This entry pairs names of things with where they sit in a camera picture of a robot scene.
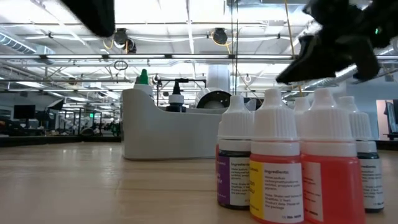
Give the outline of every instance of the pink liquid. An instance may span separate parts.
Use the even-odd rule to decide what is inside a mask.
[[[316,224],[365,224],[358,158],[302,154],[302,164],[305,162],[316,162],[321,167],[323,222],[314,220],[304,213],[305,220]],[[308,205],[304,200],[304,210],[306,208]]]

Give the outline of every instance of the white bottle cap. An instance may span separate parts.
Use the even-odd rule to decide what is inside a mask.
[[[348,112],[336,106],[327,88],[314,92],[311,108],[304,112],[305,132],[309,141],[352,141]]]
[[[304,113],[310,109],[310,102],[306,97],[297,97],[294,103],[294,113]]]
[[[149,96],[153,96],[153,94],[154,94],[154,90],[152,89],[152,87],[150,85],[146,85],[146,84],[137,84],[136,83],[136,84],[134,84],[133,89],[141,90]]]
[[[184,104],[184,96],[183,95],[177,95],[177,94],[171,94],[169,96],[169,103],[181,103],[181,104]]]
[[[297,131],[294,112],[283,102],[280,90],[273,88],[265,92],[264,104],[254,115],[254,140],[295,141]]]
[[[340,97],[339,107],[349,112],[349,124],[355,140],[373,140],[369,116],[367,113],[359,111],[353,96]]]
[[[294,104],[294,115],[296,120],[297,136],[302,138],[306,127],[303,113],[310,109],[310,102],[306,97],[297,97]]]
[[[231,96],[229,108],[222,114],[218,139],[251,139],[254,116],[242,96]]]

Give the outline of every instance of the computer monitor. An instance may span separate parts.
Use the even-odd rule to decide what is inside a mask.
[[[36,105],[15,105],[14,119],[34,119]]]

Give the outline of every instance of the desk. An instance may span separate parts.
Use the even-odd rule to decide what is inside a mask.
[[[397,223],[398,152],[380,153],[386,209],[367,224]],[[257,223],[216,202],[215,162],[136,162],[120,143],[71,143],[0,150],[4,224]]]

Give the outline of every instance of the bottle label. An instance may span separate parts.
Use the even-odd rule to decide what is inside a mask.
[[[301,164],[250,161],[250,212],[269,222],[304,221]]]
[[[303,196],[306,216],[323,222],[321,164],[303,162]]]
[[[249,206],[249,160],[248,157],[225,157],[217,159],[217,200],[236,206]]]
[[[380,159],[360,159],[365,208],[384,208]]]

